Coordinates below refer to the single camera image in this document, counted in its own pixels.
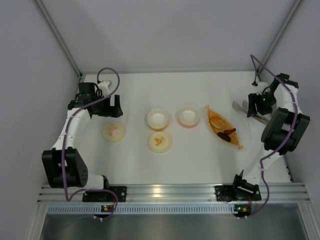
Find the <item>red sausage piece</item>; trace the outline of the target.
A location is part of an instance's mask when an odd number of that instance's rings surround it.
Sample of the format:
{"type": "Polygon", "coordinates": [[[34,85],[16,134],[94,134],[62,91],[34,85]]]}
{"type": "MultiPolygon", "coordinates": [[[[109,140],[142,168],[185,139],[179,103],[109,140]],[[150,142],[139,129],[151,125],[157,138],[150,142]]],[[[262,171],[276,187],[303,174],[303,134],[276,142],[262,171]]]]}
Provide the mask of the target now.
{"type": "Polygon", "coordinates": [[[225,130],[223,131],[223,133],[224,133],[225,135],[230,135],[231,133],[233,133],[233,132],[235,132],[235,131],[236,131],[236,128],[225,129],[225,130]]]}

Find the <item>orange bread roll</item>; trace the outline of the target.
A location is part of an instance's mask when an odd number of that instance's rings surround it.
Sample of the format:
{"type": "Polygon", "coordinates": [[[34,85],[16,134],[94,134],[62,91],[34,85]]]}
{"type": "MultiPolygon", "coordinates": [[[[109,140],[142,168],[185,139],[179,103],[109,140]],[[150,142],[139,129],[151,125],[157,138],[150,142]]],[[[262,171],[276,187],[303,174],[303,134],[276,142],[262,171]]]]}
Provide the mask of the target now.
{"type": "Polygon", "coordinates": [[[226,126],[226,123],[221,118],[215,116],[211,117],[209,122],[214,128],[219,130],[224,129],[226,126]]]}

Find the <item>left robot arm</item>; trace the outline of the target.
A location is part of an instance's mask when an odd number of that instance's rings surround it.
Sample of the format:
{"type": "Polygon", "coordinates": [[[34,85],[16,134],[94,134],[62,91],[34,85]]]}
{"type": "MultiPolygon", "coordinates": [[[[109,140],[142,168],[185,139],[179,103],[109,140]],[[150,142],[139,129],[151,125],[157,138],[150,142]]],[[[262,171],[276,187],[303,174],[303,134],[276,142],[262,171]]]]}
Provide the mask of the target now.
{"type": "Polygon", "coordinates": [[[114,95],[111,105],[111,85],[109,80],[78,85],[79,92],[67,106],[67,117],[57,141],[41,156],[51,188],[110,189],[106,176],[89,173],[78,147],[93,116],[119,118],[123,115],[119,95],[114,95]]]}

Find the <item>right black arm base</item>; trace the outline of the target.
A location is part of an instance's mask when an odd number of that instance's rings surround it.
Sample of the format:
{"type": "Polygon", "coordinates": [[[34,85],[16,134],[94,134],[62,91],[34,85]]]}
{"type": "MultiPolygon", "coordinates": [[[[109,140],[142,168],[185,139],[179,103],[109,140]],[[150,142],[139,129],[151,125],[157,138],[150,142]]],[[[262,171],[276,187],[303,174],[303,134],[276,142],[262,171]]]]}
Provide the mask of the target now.
{"type": "Polygon", "coordinates": [[[258,185],[217,185],[214,190],[218,202],[248,201],[249,199],[252,201],[262,200],[258,185]]]}

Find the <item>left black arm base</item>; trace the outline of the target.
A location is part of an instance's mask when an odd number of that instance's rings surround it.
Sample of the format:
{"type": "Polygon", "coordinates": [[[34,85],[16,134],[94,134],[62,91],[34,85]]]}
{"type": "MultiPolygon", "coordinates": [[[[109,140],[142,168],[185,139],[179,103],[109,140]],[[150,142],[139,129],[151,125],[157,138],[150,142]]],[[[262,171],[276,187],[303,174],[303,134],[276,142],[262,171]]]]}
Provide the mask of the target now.
{"type": "Polygon", "coordinates": [[[82,202],[84,203],[104,203],[104,202],[115,202],[119,203],[126,202],[127,198],[127,187],[124,185],[111,186],[106,192],[105,190],[91,190],[85,191],[82,195],[82,202]]]}

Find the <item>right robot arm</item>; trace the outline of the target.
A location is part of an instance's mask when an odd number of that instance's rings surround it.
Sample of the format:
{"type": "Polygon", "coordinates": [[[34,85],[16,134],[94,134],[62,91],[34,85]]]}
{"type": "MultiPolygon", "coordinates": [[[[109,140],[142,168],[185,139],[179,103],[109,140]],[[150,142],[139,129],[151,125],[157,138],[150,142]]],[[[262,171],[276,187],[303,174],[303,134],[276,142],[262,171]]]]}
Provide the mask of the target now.
{"type": "Polygon", "coordinates": [[[303,114],[298,104],[299,84],[285,73],[276,75],[271,84],[259,83],[260,90],[250,93],[242,104],[232,103],[232,108],[255,119],[265,128],[261,134],[262,149],[258,157],[244,171],[245,180],[260,184],[262,174],[275,161],[298,146],[310,117],[303,114]]]}

